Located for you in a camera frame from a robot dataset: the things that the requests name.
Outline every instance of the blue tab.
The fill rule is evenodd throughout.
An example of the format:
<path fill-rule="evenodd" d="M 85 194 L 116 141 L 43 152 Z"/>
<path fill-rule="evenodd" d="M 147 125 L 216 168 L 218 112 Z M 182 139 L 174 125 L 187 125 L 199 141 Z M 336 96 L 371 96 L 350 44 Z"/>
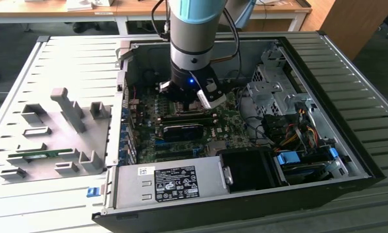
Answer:
<path fill-rule="evenodd" d="M 336 158 L 339 154 L 338 154 L 338 151 L 334 147 L 330 149 L 330 152 L 331 152 L 334 158 Z"/>
<path fill-rule="evenodd" d="M 278 160 L 279 160 L 280 165 L 300 162 L 299 155 L 295 151 L 280 153 L 280 155 L 278 155 Z"/>
<path fill-rule="evenodd" d="M 99 197 L 101 195 L 100 188 L 88 188 L 87 198 Z"/>

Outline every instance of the warning label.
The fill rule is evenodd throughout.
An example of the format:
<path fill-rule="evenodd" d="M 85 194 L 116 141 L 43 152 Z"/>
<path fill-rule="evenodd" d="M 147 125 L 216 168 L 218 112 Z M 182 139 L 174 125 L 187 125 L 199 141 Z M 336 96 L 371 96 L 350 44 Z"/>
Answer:
<path fill-rule="evenodd" d="M 195 166 L 155 171 L 155 199 L 158 202 L 200 197 Z"/>

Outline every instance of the wooden desk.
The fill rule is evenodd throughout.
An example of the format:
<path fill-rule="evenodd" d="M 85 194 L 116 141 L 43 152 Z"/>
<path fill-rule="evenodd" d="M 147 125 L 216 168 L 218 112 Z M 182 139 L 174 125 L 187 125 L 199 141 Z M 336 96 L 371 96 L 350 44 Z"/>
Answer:
<path fill-rule="evenodd" d="M 115 0 L 111 7 L 68 12 L 65 0 L 0 0 L 0 23 L 116 21 L 120 35 L 127 35 L 127 22 L 151 20 L 156 3 L 158 0 Z M 311 8 L 300 7 L 295 0 L 283 0 L 283 4 L 266 8 L 256 5 L 246 31 L 299 31 L 310 12 Z M 156 11 L 156 19 L 166 19 L 166 4 Z"/>
<path fill-rule="evenodd" d="M 151 20 L 151 10 L 158 0 L 116 0 L 116 22 L 120 35 L 128 34 L 128 21 Z M 299 31 L 306 15 L 312 11 L 303 8 L 295 0 L 283 0 L 274 3 L 276 6 L 256 5 L 251 16 L 250 24 L 244 31 Z M 166 19 L 166 4 L 162 4 L 155 12 L 155 19 Z"/>
<path fill-rule="evenodd" d="M 388 0 L 307 0 L 312 13 L 302 31 L 322 30 L 354 59 L 388 15 Z"/>
<path fill-rule="evenodd" d="M 115 21 L 117 1 L 111 7 L 95 6 L 93 10 L 65 10 L 65 0 L 0 0 L 0 23 L 48 23 Z"/>

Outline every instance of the white sticker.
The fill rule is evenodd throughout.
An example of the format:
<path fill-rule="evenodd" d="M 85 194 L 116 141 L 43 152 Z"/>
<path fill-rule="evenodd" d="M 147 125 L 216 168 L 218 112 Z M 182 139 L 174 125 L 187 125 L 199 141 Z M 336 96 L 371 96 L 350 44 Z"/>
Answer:
<path fill-rule="evenodd" d="M 113 15 L 113 12 L 95 12 L 96 15 Z"/>
<path fill-rule="evenodd" d="M 137 168 L 137 175 L 145 176 L 145 175 L 154 175 L 155 167 L 154 166 L 143 166 Z"/>

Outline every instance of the floor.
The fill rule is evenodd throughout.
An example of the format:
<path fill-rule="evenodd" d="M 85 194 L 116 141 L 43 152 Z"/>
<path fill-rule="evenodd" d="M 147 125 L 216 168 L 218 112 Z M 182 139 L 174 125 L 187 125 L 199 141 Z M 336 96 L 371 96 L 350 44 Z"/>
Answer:
<path fill-rule="evenodd" d="M 24 32 L 25 24 L 0 24 L 0 92 L 8 92 L 23 68 L 40 35 L 77 35 L 72 24 L 31 24 L 31 32 Z M 376 32 L 354 63 L 388 99 L 388 29 Z M 101 23 L 101 31 L 89 29 L 81 35 L 117 34 L 113 22 Z M 5 94 L 0 94 L 0 105 Z"/>

